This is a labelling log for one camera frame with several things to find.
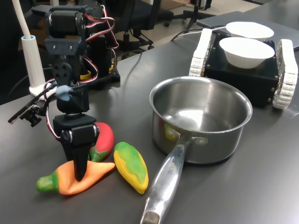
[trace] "desk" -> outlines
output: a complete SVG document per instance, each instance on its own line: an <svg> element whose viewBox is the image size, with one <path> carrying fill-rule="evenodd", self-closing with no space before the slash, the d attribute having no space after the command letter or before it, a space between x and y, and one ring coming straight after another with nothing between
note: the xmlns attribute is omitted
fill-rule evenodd
<svg viewBox="0 0 299 224"><path fill-rule="evenodd" d="M143 156L151 183L165 155L151 140L149 93L162 80L188 74L198 35L187 35L119 62L121 87L90 93L89 115L108 123L115 143L126 141ZM36 180L65 162L63 149L45 119L7 123L29 101L0 106L0 223L139 224L148 191L138 194L114 170L89 190L72 197L41 194ZM240 144L225 163L186 164L164 224L294 224L299 220L299 93L289 109L253 110ZM50 118L58 114L50 104ZM113 161L109 155L106 161Z"/></svg>
<svg viewBox="0 0 299 224"><path fill-rule="evenodd" d="M245 13L299 30L298 0L272 0Z"/></svg>

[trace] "stainless steel saucepan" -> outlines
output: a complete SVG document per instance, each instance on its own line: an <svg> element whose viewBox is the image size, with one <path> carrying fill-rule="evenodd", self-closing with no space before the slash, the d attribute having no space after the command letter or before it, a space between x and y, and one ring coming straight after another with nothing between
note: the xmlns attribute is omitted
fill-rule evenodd
<svg viewBox="0 0 299 224"><path fill-rule="evenodd" d="M239 90L201 77L177 77L156 85L149 96L152 135L168 153L146 200L141 224L160 224L176 192L184 161L209 164L236 149L252 105Z"/></svg>

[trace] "red toy pepper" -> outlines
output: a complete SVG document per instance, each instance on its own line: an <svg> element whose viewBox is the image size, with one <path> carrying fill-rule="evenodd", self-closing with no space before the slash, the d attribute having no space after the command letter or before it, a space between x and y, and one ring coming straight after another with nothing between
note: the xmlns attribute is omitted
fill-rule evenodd
<svg viewBox="0 0 299 224"><path fill-rule="evenodd" d="M90 160L93 162L103 161L111 152L114 143L114 134L109 125L101 122L95 123L99 129L96 145L90 149Z"/></svg>

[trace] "toy carrot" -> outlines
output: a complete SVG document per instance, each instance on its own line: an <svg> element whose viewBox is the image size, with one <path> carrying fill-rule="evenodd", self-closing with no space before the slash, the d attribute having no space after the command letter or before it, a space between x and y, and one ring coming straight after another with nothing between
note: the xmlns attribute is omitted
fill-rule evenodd
<svg viewBox="0 0 299 224"><path fill-rule="evenodd" d="M114 166L112 162L87 161L85 176L78 182L75 179L74 162L69 161L58 167L51 175L39 178L36 188L41 192L56 190L62 195L74 195L91 187Z"/></svg>
<svg viewBox="0 0 299 224"><path fill-rule="evenodd" d="M137 192L144 194L149 184L149 175L140 153L126 142L116 144L114 162L117 170Z"/></svg>

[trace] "saucepan rim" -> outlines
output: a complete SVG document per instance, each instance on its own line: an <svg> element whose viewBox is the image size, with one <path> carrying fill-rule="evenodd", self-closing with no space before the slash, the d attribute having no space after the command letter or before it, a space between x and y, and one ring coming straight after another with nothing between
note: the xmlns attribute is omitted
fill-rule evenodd
<svg viewBox="0 0 299 224"><path fill-rule="evenodd" d="M167 120L166 118L164 118L155 108L154 106L154 102L153 102L153 99L154 99L154 95L155 93L164 85L166 85L167 83L170 83L174 80L179 80L179 79L189 79L189 80L201 80L203 82L215 82L215 83L218 83L218 84L221 84L221 85L224 85L232 90L234 90L241 98L244 99L244 101L246 102L246 107L247 107L247 110L248 110L248 115L246 117L246 119L241 123L239 124L238 126L236 127L233 127L231 129L228 129L228 130L223 130L223 131L217 131L217 132L204 132L204 131L195 131L195 130L192 130L192 129L188 129L188 128L182 128L180 126L177 126L175 125L174 123L170 122L169 120ZM251 118L252 116L252 105L251 105L251 102L249 101L249 99L244 95L244 93L242 93L240 90L238 90L237 88L227 84L227 83L224 83L222 81L219 81L219 80L216 80L216 79L212 79L212 78L205 78L205 77L192 77L192 76L181 76L181 77L175 77L175 78L170 78L170 79L166 79L160 83L158 83L150 92L149 94L149 102L150 102L150 105L151 107L153 108L154 112L160 117L162 118L165 122L173 125L174 127L177 127L177 128L180 128L180 129L183 129L183 130L186 130L186 131L190 131L190 132L195 132L195 133L226 133L226 132L231 132L231 131L234 131L236 129L239 129L240 127L244 126Z"/></svg>

